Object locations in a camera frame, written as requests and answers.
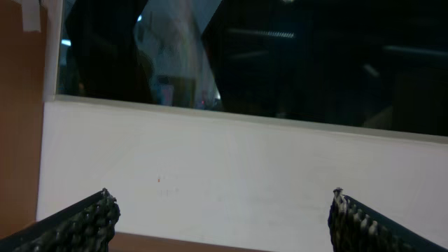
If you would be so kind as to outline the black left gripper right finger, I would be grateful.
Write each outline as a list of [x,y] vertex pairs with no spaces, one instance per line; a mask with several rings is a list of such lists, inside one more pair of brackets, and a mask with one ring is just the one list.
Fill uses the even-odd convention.
[[334,252],[447,252],[379,212],[333,190],[328,227]]

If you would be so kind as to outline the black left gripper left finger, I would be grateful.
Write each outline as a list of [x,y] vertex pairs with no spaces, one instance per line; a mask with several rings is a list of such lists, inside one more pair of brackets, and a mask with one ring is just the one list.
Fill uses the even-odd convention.
[[120,218],[107,189],[1,240],[1,252],[108,251]]

